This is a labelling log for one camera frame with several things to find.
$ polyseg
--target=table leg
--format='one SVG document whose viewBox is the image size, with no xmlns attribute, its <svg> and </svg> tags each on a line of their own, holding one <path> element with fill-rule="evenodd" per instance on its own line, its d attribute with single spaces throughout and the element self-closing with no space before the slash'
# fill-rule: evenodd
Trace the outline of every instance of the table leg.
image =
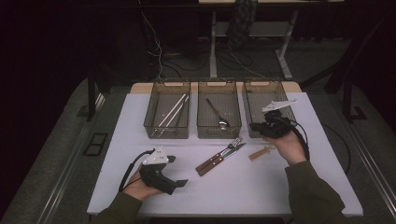
<svg viewBox="0 0 396 224">
<path fill-rule="evenodd" d="M 293 11 L 293 13 L 291 14 L 288 28 L 286 29 L 286 33 L 284 35 L 284 41 L 283 41 L 282 48 L 276 50 L 276 57 L 279 61 L 283 75 L 285 76 L 286 79 L 292 79 L 291 72 L 289 70 L 289 66 L 286 63 L 285 53 L 286 53 L 286 48 L 288 47 L 288 44 L 289 44 L 289 41 L 291 38 L 291 34 L 293 32 L 294 24 L 297 20 L 297 15 L 298 15 L 298 10 Z"/>
</svg>

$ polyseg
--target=utensil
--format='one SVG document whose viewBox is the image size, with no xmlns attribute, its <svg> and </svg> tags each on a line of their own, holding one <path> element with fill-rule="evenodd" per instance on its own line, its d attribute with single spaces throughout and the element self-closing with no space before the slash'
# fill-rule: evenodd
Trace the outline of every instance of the utensil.
<svg viewBox="0 0 396 224">
<path fill-rule="evenodd" d="M 169 118 L 169 116 L 171 116 L 171 114 L 176 110 L 176 112 L 174 113 L 174 115 L 172 116 L 172 118 L 170 118 L 167 122 L 167 124 L 165 125 L 165 127 L 167 128 L 169 126 L 169 124 L 174 120 L 175 116 L 178 115 L 178 119 L 177 119 L 177 124 L 179 122 L 179 118 L 181 117 L 180 115 L 180 110 L 183 108 L 184 104 L 187 103 L 187 101 L 189 100 L 189 95 L 187 94 L 183 94 L 180 99 L 177 101 L 177 103 L 174 105 L 174 107 L 169 111 L 169 113 L 165 116 L 165 118 L 163 119 L 163 121 L 158 125 L 158 127 L 163 126 L 163 124 L 165 123 L 165 121 Z M 152 132 L 151 136 L 153 136 L 155 133 L 157 132 L 157 129 L 154 129 L 154 131 Z M 165 129 L 163 129 L 163 131 L 160 133 L 160 137 L 163 135 L 163 133 L 165 132 Z"/>
<path fill-rule="evenodd" d="M 207 103 L 212 107 L 213 111 L 218 115 L 219 117 L 219 126 L 222 130 L 225 130 L 226 128 L 230 127 L 230 122 L 228 122 L 227 119 L 224 119 L 221 117 L 219 111 L 212 105 L 212 103 L 209 101 L 209 99 L 206 98 Z"/>
<path fill-rule="evenodd" d="M 211 157 L 209 160 L 205 161 L 201 165 L 197 166 L 195 170 L 198 172 L 199 176 L 203 176 L 211 169 L 215 168 L 222 161 L 226 160 L 230 156 L 232 156 L 237 150 L 243 147 L 246 143 L 240 144 L 242 141 L 242 137 L 235 138 L 226 148 L 222 151 Z"/>
</svg>

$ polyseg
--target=dark background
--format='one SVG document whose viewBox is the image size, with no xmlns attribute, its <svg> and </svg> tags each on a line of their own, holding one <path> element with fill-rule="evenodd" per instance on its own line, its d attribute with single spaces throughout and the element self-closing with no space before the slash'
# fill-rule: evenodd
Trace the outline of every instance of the dark background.
<svg viewBox="0 0 396 224">
<path fill-rule="evenodd" d="M 302 9 L 293 37 L 350 38 L 348 61 L 391 2 L 350 0 L 337 9 Z M 179 18 L 186 18 L 182 12 L 149 15 L 165 44 L 192 56 L 194 38 L 210 32 L 208 12 L 189 13 L 180 23 Z M 351 73 L 393 130 L 396 111 L 389 105 L 395 99 L 395 15 L 381 25 Z M 139 13 L 129 9 L 77 8 L 50 0 L 0 2 L 0 217 L 88 70 L 95 73 L 101 91 L 152 79 L 155 64 L 146 53 L 148 37 L 141 24 Z M 336 71 L 340 79 L 343 71 Z"/>
</svg>

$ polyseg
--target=spoon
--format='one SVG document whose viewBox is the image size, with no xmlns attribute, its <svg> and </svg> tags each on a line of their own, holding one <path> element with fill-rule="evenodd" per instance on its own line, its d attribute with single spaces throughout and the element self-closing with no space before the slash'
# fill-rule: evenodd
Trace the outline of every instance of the spoon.
<svg viewBox="0 0 396 224">
<path fill-rule="evenodd" d="M 222 130 L 225 130 L 226 128 L 230 127 L 230 123 L 228 122 L 228 120 L 221 117 L 219 111 L 212 105 L 212 103 L 209 101 L 209 99 L 206 98 L 206 100 L 209 103 L 210 107 L 212 107 L 212 109 L 215 111 L 215 113 L 218 114 L 220 128 Z"/>
</svg>

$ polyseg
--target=green sleeve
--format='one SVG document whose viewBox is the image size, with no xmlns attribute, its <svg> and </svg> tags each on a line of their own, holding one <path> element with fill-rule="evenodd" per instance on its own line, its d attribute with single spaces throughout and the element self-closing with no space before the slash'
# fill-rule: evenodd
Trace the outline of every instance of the green sleeve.
<svg viewBox="0 0 396 224">
<path fill-rule="evenodd" d="M 136 198 L 125 194 L 118 193 L 111 205 L 100 212 L 91 222 L 91 224 L 129 224 L 134 223 L 136 214 L 140 209 L 142 202 Z"/>
<path fill-rule="evenodd" d="M 338 193 L 320 179 L 311 162 L 303 161 L 286 168 L 289 181 L 290 210 L 297 224 L 348 223 Z"/>
</svg>

